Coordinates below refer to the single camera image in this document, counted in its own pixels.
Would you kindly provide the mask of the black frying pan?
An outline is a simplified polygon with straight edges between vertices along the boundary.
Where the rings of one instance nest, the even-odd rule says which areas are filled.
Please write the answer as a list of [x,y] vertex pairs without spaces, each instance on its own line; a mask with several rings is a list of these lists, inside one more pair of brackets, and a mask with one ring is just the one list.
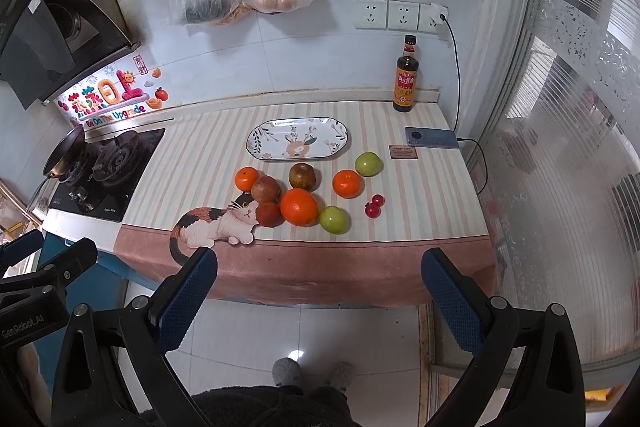
[[44,179],[39,183],[34,194],[29,199],[28,210],[35,208],[43,185],[49,180],[64,178],[77,159],[84,153],[85,147],[85,130],[81,124],[78,124],[64,136],[64,139],[58,143],[49,156],[42,170]]

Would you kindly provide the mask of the small brown-red fruit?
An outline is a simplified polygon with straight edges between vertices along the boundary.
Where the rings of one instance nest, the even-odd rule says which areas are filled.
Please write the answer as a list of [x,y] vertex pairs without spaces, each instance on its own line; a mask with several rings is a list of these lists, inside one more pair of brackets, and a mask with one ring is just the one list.
[[277,202],[260,202],[255,211],[258,225],[266,228],[274,228],[283,221],[280,206]]

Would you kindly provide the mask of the large orange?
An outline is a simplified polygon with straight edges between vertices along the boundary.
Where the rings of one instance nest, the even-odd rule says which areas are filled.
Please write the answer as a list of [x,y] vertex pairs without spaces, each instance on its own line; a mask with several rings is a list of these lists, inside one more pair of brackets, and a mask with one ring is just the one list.
[[319,217],[318,202],[303,188],[291,188],[280,199],[283,219],[296,227],[311,227]]

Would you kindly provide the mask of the soy sauce bottle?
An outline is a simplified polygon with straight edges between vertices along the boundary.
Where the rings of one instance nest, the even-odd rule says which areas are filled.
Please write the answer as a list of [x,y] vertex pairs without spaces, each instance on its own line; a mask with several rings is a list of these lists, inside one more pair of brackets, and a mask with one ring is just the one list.
[[404,50],[396,62],[393,108],[408,113],[413,108],[418,79],[419,61],[416,59],[416,36],[405,35]]

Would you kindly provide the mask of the red-green apple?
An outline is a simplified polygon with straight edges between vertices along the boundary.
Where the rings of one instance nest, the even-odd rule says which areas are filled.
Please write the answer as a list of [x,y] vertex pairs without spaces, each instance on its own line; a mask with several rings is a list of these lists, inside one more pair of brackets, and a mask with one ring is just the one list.
[[293,188],[301,188],[302,190],[311,192],[317,186],[317,176],[314,167],[306,164],[306,162],[298,162],[293,165],[288,172],[288,183]]

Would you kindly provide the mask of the grey slipper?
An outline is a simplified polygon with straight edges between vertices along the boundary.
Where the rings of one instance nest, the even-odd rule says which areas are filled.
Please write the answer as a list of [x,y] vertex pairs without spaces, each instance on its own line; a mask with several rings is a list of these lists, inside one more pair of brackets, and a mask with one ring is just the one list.
[[304,377],[299,364],[289,358],[280,358],[273,363],[271,369],[273,384],[276,387],[295,387],[303,389]]
[[348,362],[337,362],[324,379],[328,387],[345,393],[356,376],[354,367]]

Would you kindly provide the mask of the striped cat-print table mat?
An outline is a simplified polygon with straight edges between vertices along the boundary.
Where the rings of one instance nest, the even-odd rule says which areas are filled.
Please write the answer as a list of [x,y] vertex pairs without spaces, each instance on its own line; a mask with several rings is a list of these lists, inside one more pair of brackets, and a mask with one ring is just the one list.
[[[491,293],[495,256],[480,202],[462,155],[457,150],[421,148],[416,159],[390,158],[390,145],[405,143],[405,127],[441,128],[444,116],[434,104],[399,113],[386,102],[334,102],[191,110],[168,124],[122,220],[114,254],[139,273],[158,281],[175,273],[171,229],[198,207],[227,207],[239,192],[235,173],[256,167],[279,181],[288,177],[285,162],[260,162],[245,148],[247,135],[265,121],[328,116],[341,121],[348,144],[333,158],[314,166],[320,182],[316,199],[337,206],[350,219],[341,235],[318,225],[283,223],[257,228],[253,243],[218,244],[216,298],[245,299],[270,305],[410,306],[424,303],[427,292],[420,260],[439,247],[458,269]],[[337,196],[334,174],[355,170],[363,152],[383,161],[376,176],[362,176],[355,198]],[[364,212],[375,194],[385,198],[381,214]]]

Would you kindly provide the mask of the green apple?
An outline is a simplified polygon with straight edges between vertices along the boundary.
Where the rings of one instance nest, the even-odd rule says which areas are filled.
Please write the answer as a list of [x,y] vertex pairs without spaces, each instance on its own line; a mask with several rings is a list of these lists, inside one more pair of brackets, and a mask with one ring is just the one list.
[[321,210],[319,223],[324,231],[341,235],[349,230],[350,219],[348,213],[342,208],[328,206]]
[[370,150],[363,152],[356,158],[355,170],[360,174],[360,176],[370,178],[370,176],[376,176],[379,174],[382,169],[382,159],[375,153],[370,152]]

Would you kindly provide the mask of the oval floral ceramic plate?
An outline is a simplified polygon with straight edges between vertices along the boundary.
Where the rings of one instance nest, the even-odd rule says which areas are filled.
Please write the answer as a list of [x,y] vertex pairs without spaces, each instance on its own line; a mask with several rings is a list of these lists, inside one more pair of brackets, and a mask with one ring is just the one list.
[[346,126],[332,117],[281,118],[258,124],[245,148],[261,161],[321,160],[340,153],[348,139]]

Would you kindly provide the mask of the white wall socket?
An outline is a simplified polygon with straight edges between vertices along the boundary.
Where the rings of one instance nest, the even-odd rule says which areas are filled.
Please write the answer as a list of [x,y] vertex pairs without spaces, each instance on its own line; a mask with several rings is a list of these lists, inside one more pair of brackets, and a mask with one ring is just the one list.
[[387,28],[387,0],[354,0],[354,27],[385,30]]
[[432,3],[433,2],[420,4],[418,31],[423,32],[424,34],[436,35],[436,32],[434,31],[434,27],[432,26],[432,21],[430,17]]
[[418,30],[420,4],[390,0],[387,5],[387,29],[405,32]]

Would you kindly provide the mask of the cherry tomato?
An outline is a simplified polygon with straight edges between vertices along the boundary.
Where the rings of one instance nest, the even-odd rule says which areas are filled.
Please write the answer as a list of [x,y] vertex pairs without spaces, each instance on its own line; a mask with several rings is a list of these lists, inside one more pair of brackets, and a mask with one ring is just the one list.
[[381,207],[375,202],[367,202],[364,212],[369,218],[375,219],[381,214]]
[[375,194],[372,197],[372,202],[374,205],[377,205],[378,207],[382,207],[384,205],[385,198],[381,194]]

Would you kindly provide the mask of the black range hood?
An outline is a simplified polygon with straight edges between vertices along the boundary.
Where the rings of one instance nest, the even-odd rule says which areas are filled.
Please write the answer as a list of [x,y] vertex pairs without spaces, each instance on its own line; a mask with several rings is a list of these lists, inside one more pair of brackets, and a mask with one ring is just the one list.
[[138,46],[117,0],[1,0],[1,79],[25,108]]

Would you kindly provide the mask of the small mandarin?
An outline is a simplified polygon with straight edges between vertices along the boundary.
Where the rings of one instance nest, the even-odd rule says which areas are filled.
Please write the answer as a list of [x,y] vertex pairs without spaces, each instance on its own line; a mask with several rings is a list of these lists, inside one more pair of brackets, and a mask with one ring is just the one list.
[[254,167],[242,167],[235,173],[234,185],[239,191],[248,193],[259,177],[260,172]]

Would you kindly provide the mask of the dark bruised red apple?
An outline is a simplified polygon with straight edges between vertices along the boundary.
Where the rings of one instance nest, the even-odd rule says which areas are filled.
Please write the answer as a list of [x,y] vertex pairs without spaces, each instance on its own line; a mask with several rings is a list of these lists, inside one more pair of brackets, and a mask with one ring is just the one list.
[[280,183],[265,174],[260,176],[250,189],[250,195],[258,204],[262,202],[277,202],[281,197],[281,193]]

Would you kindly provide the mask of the black gas stove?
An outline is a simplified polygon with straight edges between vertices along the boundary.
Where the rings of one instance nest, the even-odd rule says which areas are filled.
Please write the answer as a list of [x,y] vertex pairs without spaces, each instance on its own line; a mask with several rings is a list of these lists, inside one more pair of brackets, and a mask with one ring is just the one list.
[[128,130],[85,145],[70,173],[61,179],[50,209],[122,222],[132,195],[165,129]]

